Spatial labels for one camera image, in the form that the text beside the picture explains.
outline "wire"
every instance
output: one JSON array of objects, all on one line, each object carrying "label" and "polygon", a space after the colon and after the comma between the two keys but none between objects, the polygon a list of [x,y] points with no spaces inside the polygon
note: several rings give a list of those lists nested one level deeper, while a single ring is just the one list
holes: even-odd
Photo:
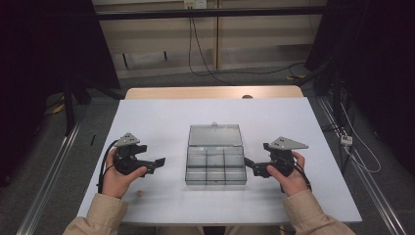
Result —
[{"label": "wire", "polygon": [[286,159],[283,159],[283,158],[278,158],[278,160],[283,161],[284,163],[286,163],[286,164],[290,165],[290,166],[291,166],[291,167],[293,167],[296,171],[298,171],[298,172],[299,172],[299,174],[300,174],[300,175],[302,176],[302,178],[304,179],[305,184],[307,185],[307,188],[308,188],[310,191],[312,191],[312,188],[311,188],[311,183],[310,183],[310,181],[308,180],[307,176],[305,175],[304,169],[301,167],[301,165],[299,165],[297,162],[295,162],[294,164],[292,164],[292,163],[290,163],[289,161],[287,161]]},{"label": "wire", "polygon": [[207,69],[208,74],[209,74],[209,75],[211,75],[211,76],[212,76],[215,80],[217,80],[217,81],[220,81],[220,82],[225,83],[225,84],[227,84],[227,85],[234,86],[235,84],[232,84],[232,83],[230,83],[230,82],[227,82],[227,81],[221,80],[221,79],[217,78],[216,76],[214,76],[214,75],[213,75],[213,73],[211,73],[210,69],[208,68],[208,64],[207,64],[207,62],[206,62],[206,60],[205,60],[204,54],[202,53],[201,44],[199,43],[199,37],[198,37],[198,33],[197,33],[197,31],[196,31],[195,20],[194,20],[193,18],[189,18],[189,23],[190,23],[189,68],[191,68],[192,73],[193,73],[193,74],[195,74],[195,73],[193,72],[193,70],[192,70],[192,67],[190,66],[190,52],[191,52],[191,49],[192,49],[192,23],[193,23],[193,29],[195,30],[195,37],[196,37],[196,41],[198,42],[199,52],[201,53],[201,57],[202,57],[202,59],[203,59],[203,61],[204,61],[205,68]]},{"label": "wire", "polygon": [[343,106],[343,104],[341,104],[341,106],[342,106],[342,109],[343,109],[343,111],[345,112],[345,116],[346,116],[346,119],[347,119],[347,122],[348,122],[348,124],[350,125],[350,128],[351,128],[351,131],[354,133],[354,135],[357,137],[357,139],[360,141],[360,143],[362,143],[363,145],[364,145],[364,147],[366,147],[366,149],[370,152],[370,154],[373,156],[373,158],[375,159],[375,161],[378,163],[378,169],[375,169],[375,170],[373,170],[373,169],[369,169],[369,168],[367,168],[365,165],[364,165],[364,163],[359,163],[358,161],[357,161],[357,159],[354,157],[354,155],[347,149],[347,148],[345,148],[345,151],[346,151],[346,153],[348,153],[349,155],[350,155],[350,157],[351,157],[351,159],[352,160],[354,160],[356,163],[357,163],[357,165],[359,165],[361,168],[363,168],[364,170],[366,170],[366,171],[368,171],[368,172],[372,172],[372,173],[376,173],[376,172],[379,172],[381,169],[382,169],[382,166],[381,166],[381,163],[379,162],[379,160],[378,160],[378,158],[376,158],[376,156],[375,156],[375,154],[372,152],[372,150],[363,142],[363,140],[362,139],[360,139],[360,136],[358,136],[357,135],[357,133],[356,133],[356,131],[354,130],[354,128],[353,128],[353,126],[352,126],[352,124],[351,124],[351,122],[350,122],[350,119],[348,118],[348,115],[347,115],[347,113],[346,113],[346,109],[345,109],[345,107]]},{"label": "wire", "polygon": [[104,172],[104,167],[105,167],[105,161],[107,160],[107,156],[108,153],[110,152],[110,149],[113,147],[113,145],[117,142],[118,140],[113,141],[113,143],[110,144],[110,146],[108,147],[107,151],[105,152],[105,155],[103,157],[103,161],[101,162],[101,169],[100,169],[100,174],[99,174],[99,178],[98,178],[98,193],[102,193],[103,192],[103,186],[104,186],[104,174],[107,172],[107,170],[114,166],[113,164],[108,167],[105,172]]},{"label": "wire", "polygon": [[285,230],[285,229],[281,228],[280,226],[277,226],[277,228],[280,231],[283,231],[283,232],[288,233],[288,234],[296,234],[296,231],[288,231],[288,230]]},{"label": "wire", "polygon": [[[196,30],[196,25],[195,25],[194,19],[193,18],[192,19],[189,18],[189,22],[190,22],[190,45],[189,45],[189,53],[188,53],[188,65],[189,65],[190,71],[194,75],[197,75],[197,76],[209,76],[209,75],[211,75],[216,80],[219,80],[221,82],[225,82],[225,81],[222,81],[222,80],[218,79],[214,75],[215,74],[231,74],[231,73],[233,73],[233,74],[256,74],[256,75],[263,75],[263,74],[271,74],[271,73],[275,73],[275,72],[279,72],[279,71],[285,71],[285,70],[289,70],[290,71],[290,74],[293,75],[293,72],[291,71],[291,68],[292,67],[297,66],[297,65],[304,65],[305,64],[305,62],[298,62],[298,63],[293,63],[293,64],[291,64],[291,65],[289,65],[289,66],[287,66],[285,68],[282,68],[282,69],[270,70],[270,71],[211,71],[211,70],[208,69],[208,65],[207,65],[206,60],[205,60],[205,57],[204,57],[204,55],[202,53],[202,49],[201,49],[201,45],[199,43],[199,37],[198,37],[198,34],[197,34],[197,30]],[[191,55],[190,54],[191,54],[191,51],[192,51],[192,23],[193,23],[193,27],[194,27],[194,31],[195,31],[195,37],[196,37],[196,40],[198,42],[199,52],[200,52],[200,54],[202,56],[202,59],[204,61],[204,64],[205,64],[205,67],[206,67],[208,73],[200,74],[200,73],[194,72],[193,69],[192,69],[191,63],[190,63],[191,62]]]}]

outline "white tabletop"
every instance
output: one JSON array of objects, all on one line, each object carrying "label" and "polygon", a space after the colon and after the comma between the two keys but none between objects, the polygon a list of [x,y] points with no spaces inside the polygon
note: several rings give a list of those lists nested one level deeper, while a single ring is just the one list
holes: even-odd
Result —
[{"label": "white tabletop", "polygon": [[108,146],[126,132],[148,145],[141,160],[166,158],[155,174],[134,181],[123,200],[129,203],[123,222],[140,225],[268,225],[288,222],[279,183],[253,175],[239,186],[187,186],[186,154],[190,125],[239,124],[245,156],[269,161],[262,143],[284,136],[309,146],[305,173],[326,214],[343,222],[361,221],[329,146],[306,98],[124,100],[94,171],[78,215],[86,216],[101,159]]}]

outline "beige sleeve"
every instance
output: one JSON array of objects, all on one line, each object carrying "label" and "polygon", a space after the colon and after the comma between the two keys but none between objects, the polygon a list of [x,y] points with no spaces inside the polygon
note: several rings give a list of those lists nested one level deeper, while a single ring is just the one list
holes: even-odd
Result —
[{"label": "beige sleeve", "polygon": [[284,208],[297,235],[354,234],[344,223],[325,214],[309,190],[288,197]]},{"label": "beige sleeve", "polygon": [[86,217],[75,218],[64,234],[117,234],[127,207],[123,200],[95,194]]}]

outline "hand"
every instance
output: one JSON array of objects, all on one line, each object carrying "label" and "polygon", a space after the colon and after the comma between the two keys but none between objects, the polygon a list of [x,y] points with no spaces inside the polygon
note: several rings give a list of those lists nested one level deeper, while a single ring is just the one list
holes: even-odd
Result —
[{"label": "hand", "polygon": [[127,192],[129,185],[135,179],[141,177],[147,172],[145,166],[141,166],[128,175],[123,175],[114,167],[114,155],[116,149],[112,149],[105,162],[107,172],[104,175],[102,194],[121,199]]},{"label": "hand", "polygon": [[[297,159],[297,164],[301,166],[301,168],[304,168],[305,158],[301,154],[294,151],[293,157]],[[302,175],[296,169],[294,169],[288,177],[284,176],[272,165],[267,166],[266,170],[268,170],[268,172],[281,183],[284,192],[289,197],[307,189],[304,178],[302,178]]]}]

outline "clear plastic box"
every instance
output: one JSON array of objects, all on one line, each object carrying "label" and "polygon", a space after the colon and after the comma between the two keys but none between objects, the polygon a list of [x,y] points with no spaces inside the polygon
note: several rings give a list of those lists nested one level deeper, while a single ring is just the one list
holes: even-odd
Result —
[{"label": "clear plastic box", "polygon": [[239,126],[192,125],[186,162],[187,185],[245,185]]}]

